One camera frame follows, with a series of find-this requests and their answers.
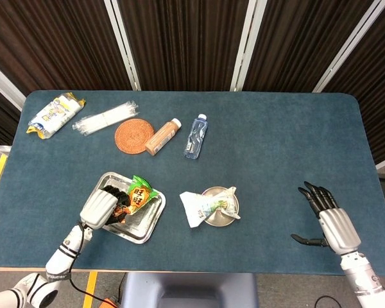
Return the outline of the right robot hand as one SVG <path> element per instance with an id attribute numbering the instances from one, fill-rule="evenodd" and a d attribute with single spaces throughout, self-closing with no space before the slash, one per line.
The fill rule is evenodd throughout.
<path id="1" fill-rule="evenodd" d="M 319 221 L 323 237 L 306 239 L 297 234 L 291 234 L 291 237 L 302 245 L 329 247 L 337 255 L 356 252 L 361 245 L 361 239 L 347 212 L 339 207 L 328 189 L 307 181 L 304 185 L 305 187 L 299 187 L 298 190 L 309 202 Z"/>

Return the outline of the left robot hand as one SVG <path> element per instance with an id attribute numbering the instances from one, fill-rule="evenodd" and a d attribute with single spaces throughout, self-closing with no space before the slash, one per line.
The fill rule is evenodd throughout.
<path id="1" fill-rule="evenodd" d="M 80 212 L 81 222 L 92 229 L 105 225 L 124 223 L 130 205 L 130 198 L 119 188 L 112 185 L 97 189 L 86 201 Z"/>

